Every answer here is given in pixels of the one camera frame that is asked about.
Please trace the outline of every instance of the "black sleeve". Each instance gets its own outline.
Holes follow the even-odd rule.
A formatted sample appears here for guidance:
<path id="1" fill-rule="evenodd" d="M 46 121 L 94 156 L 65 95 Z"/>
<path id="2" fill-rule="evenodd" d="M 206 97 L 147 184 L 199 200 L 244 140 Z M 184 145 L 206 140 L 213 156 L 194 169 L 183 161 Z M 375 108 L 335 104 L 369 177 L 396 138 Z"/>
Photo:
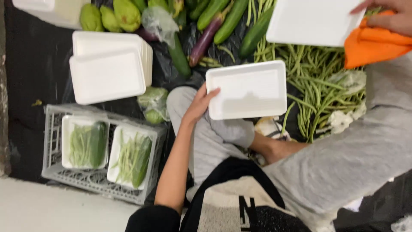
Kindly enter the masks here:
<path id="1" fill-rule="evenodd" d="M 147 206 L 130 216 L 126 232 L 178 231 L 180 216 L 176 210 L 166 206 Z"/>

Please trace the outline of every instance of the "styrofoam tray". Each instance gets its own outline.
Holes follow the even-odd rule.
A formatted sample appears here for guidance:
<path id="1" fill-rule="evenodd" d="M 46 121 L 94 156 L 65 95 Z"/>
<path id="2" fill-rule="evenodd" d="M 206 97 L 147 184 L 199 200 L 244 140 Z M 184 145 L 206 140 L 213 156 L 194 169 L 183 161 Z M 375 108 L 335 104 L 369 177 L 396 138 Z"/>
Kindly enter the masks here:
<path id="1" fill-rule="evenodd" d="M 206 72 L 207 92 L 220 87 L 209 104 L 213 120 L 282 115 L 286 112 L 283 61 L 244 64 Z"/>
<path id="2" fill-rule="evenodd" d="M 343 47 L 365 10 L 349 15 L 360 0 L 277 0 L 266 40 L 273 43 Z"/>
<path id="3" fill-rule="evenodd" d="M 72 134 L 75 124 L 79 126 L 91 126 L 98 120 L 86 117 L 86 116 L 74 116 L 74 115 L 65 115 L 62 118 L 62 125 L 61 125 L 61 164 L 63 167 L 68 169 L 90 169 L 91 166 L 83 166 L 83 167 L 74 167 L 70 160 L 70 135 Z M 102 169 L 106 166 L 108 162 L 108 140 L 106 141 L 106 152 L 105 158 L 103 159 L 104 162 L 98 167 L 98 169 Z"/>
<path id="4" fill-rule="evenodd" d="M 110 151 L 110 160 L 109 160 L 109 169 L 107 171 L 107 180 L 113 183 L 117 183 L 126 187 L 129 187 L 131 189 L 136 189 L 133 187 L 132 182 L 122 182 L 118 181 L 116 182 L 116 178 L 119 175 L 119 166 L 114 166 L 116 164 L 117 160 L 119 159 L 119 154 L 120 154 L 120 149 L 121 149 L 121 144 L 120 144 L 120 131 L 123 130 L 123 142 L 127 143 L 129 139 L 133 139 L 138 133 L 138 136 L 148 136 L 148 134 L 142 130 L 142 129 L 137 129 L 137 128 L 131 128 L 131 127 L 125 127 L 125 126 L 117 126 L 115 129 L 114 137 L 113 137 L 113 143 L 112 143 L 112 150 Z M 142 184 L 137 188 L 138 190 L 143 190 L 145 183 L 147 182 L 149 177 L 149 174 L 146 173 L 146 177 L 143 180 Z"/>
<path id="5" fill-rule="evenodd" d="M 78 104 L 94 104 L 145 93 L 138 50 L 70 58 L 73 90 Z"/>
<path id="6" fill-rule="evenodd" d="M 125 49 L 140 51 L 145 84 L 151 86 L 153 49 L 140 36 L 95 31 L 75 31 L 73 33 L 74 56 L 101 54 Z"/>

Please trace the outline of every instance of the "knee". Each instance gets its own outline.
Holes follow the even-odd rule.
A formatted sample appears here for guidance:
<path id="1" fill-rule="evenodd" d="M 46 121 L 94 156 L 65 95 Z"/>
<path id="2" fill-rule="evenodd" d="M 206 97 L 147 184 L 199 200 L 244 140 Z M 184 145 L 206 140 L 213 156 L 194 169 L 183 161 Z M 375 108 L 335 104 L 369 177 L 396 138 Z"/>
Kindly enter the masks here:
<path id="1" fill-rule="evenodd" d="M 196 95 L 196 90 L 191 87 L 183 86 L 172 90 L 167 97 L 166 105 L 167 110 L 171 111 L 186 111 L 191 104 L 194 96 Z"/>

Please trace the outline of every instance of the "purple eggplant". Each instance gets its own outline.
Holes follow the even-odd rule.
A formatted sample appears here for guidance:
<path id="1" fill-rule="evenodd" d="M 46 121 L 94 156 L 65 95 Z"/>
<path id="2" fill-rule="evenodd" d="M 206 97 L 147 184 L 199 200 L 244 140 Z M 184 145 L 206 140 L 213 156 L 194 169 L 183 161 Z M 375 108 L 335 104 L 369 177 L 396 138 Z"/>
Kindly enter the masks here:
<path id="1" fill-rule="evenodd" d="M 204 56 L 210 44 L 212 43 L 216 32 L 225 21 L 225 17 L 232 8 L 233 3 L 234 1 L 231 1 L 231 3 L 226 7 L 224 11 L 217 13 L 209 23 L 209 25 L 206 27 L 206 29 L 204 29 L 203 34 L 200 36 L 199 40 L 196 42 L 190 53 L 190 67 L 195 67 L 199 63 L 199 60 Z"/>
<path id="2" fill-rule="evenodd" d="M 159 38 L 153 34 L 148 32 L 146 29 L 144 29 L 143 27 L 140 27 L 139 29 L 137 29 L 135 32 L 135 34 L 137 34 L 138 36 L 140 36 L 142 39 L 144 39 L 146 42 L 155 42 L 155 41 L 159 41 Z"/>

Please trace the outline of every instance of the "gray sweatpants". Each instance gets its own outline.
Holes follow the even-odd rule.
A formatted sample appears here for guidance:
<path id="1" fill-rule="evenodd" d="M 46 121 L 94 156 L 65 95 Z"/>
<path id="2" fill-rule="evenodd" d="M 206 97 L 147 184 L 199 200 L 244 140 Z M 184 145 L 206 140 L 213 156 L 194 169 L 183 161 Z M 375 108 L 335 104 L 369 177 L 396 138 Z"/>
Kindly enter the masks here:
<path id="1" fill-rule="evenodd" d="M 372 64 L 366 71 L 365 116 L 343 133 L 263 168 L 287 209 L 312 230 L 325 228 L 339 208 L 412 168 L 412 53 Z M 195 93 L 181 87 L 169 95 L 167 107 L 176 132 Z M 190 172 L 195 184 L 227 157 L 246 158 L 232 144 L 248 147 L 253 137 L 250 122 L 213 121 L 206 113 L 194 130 Z"/>

